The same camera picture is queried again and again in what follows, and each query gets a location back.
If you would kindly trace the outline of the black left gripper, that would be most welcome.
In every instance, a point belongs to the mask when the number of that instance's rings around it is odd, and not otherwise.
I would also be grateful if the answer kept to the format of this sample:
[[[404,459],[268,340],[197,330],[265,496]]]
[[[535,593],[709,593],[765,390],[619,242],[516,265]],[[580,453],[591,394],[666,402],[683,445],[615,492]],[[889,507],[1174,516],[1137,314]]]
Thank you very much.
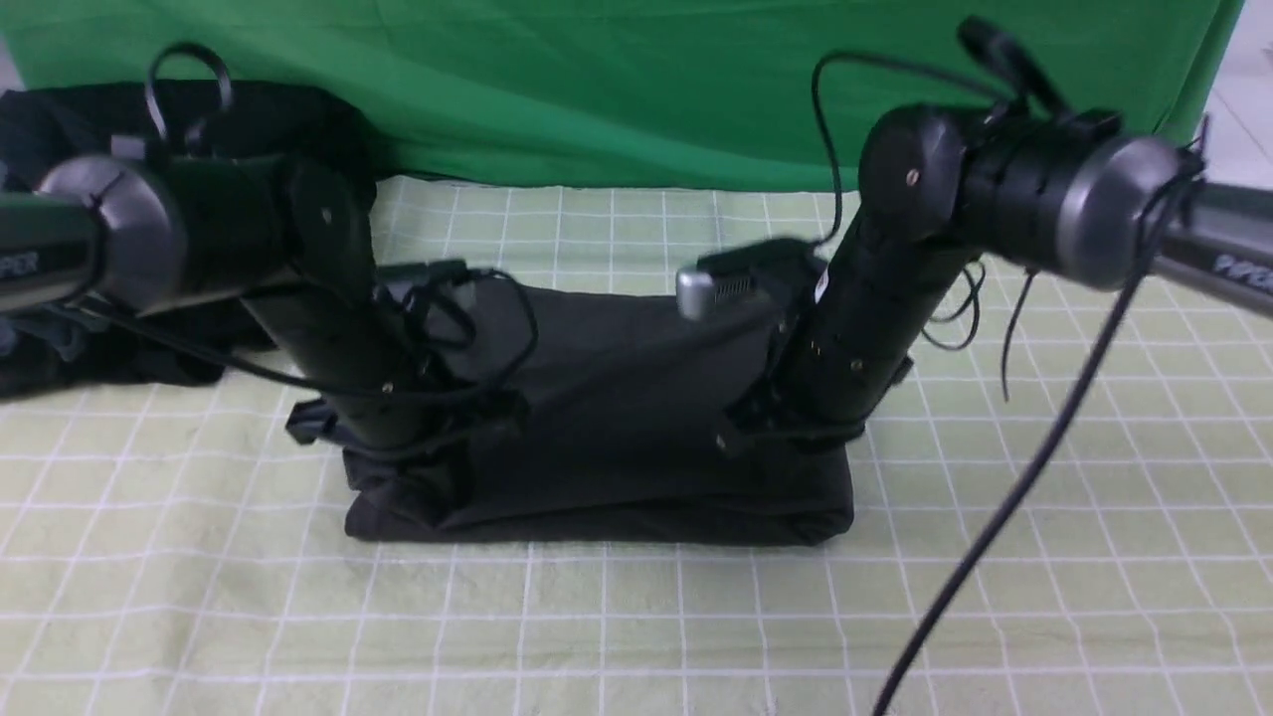
[[[522,431],[528,403],[519,392],[494,392],[454,405],[323,397],[298,403],[286,417],[297,445],[328,443],[363,457],[400,462],[446,459],[468,440]]]

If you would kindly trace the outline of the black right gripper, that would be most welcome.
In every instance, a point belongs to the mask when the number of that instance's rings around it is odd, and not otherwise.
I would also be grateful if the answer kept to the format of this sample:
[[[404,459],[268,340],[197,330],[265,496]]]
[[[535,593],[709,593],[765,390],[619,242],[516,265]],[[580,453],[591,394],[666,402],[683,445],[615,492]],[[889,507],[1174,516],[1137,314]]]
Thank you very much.
[[[714,426],[714,445],[745,454],[784,443],[819,452],[854,443],[895,383],[759,383],[732,403]]]

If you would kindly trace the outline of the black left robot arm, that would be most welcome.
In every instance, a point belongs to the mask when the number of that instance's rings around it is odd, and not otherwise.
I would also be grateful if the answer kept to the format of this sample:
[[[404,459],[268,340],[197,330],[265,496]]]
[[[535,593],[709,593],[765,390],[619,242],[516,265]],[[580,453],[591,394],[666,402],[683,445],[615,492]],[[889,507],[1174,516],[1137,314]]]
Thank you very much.
[[[377,271],[367,213],[339,173],[304,158],[176,159],[87,155],[32,194],[3,196],[3,311],[69,304],[154,341],[318,394],[286,431],[369,457],[443,457],[482,431],[521,426],[505,386],[537,344],[490,378],[466,382],[426,340],[440,282],[494,270],[449,265],[426,285],[392,289]],[[237,361],[146,324],[150,313],[239,299],[299,369]]]

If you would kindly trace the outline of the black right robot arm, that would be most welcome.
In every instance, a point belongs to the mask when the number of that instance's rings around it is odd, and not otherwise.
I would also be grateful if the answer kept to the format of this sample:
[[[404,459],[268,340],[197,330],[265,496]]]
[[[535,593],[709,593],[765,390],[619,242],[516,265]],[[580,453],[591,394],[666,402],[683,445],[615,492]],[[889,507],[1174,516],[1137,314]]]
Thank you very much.
[[[845,445],[903,376],[946,290],[983,254],[1095,290],[1142,271],[1270,313],[1270,192],[1203,178],[1199,153],[1110,112],[978,117],[909,104],[864,141],[861,205],[827,264],[773,237],[700,259],[707,304],[768,293],[768,367],[727,408],[721,448]]]

